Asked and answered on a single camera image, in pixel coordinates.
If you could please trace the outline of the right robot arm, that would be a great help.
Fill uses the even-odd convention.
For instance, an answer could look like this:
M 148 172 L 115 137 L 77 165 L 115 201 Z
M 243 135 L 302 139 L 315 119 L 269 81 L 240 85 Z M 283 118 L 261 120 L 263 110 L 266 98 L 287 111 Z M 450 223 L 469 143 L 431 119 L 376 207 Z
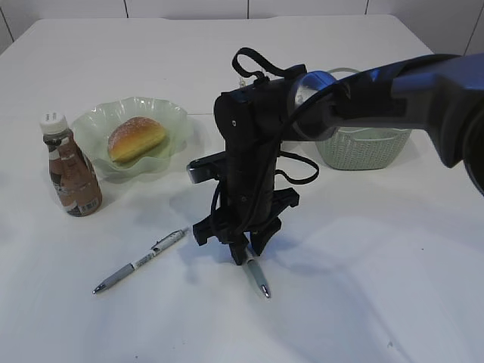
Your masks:
M 421 129 L 442 163 L 463 163 L 483 188 L 483 56 L 428 54 L 336 79 L 302 64 L 281 69 L 251 48 L 253 72 L 232 66 L 250 85 L 223 92 L 213 115 L 225 150 L 188 164 L 193 183 L 217 181 L 209 215 L 192 228 L 204 245 L 229 247 L 236 264 L 247 248 L 261 254 L 281 228 L 279 215 L 299 203 L 275 189 L 284 141 L 323 141 L 342 127 Z

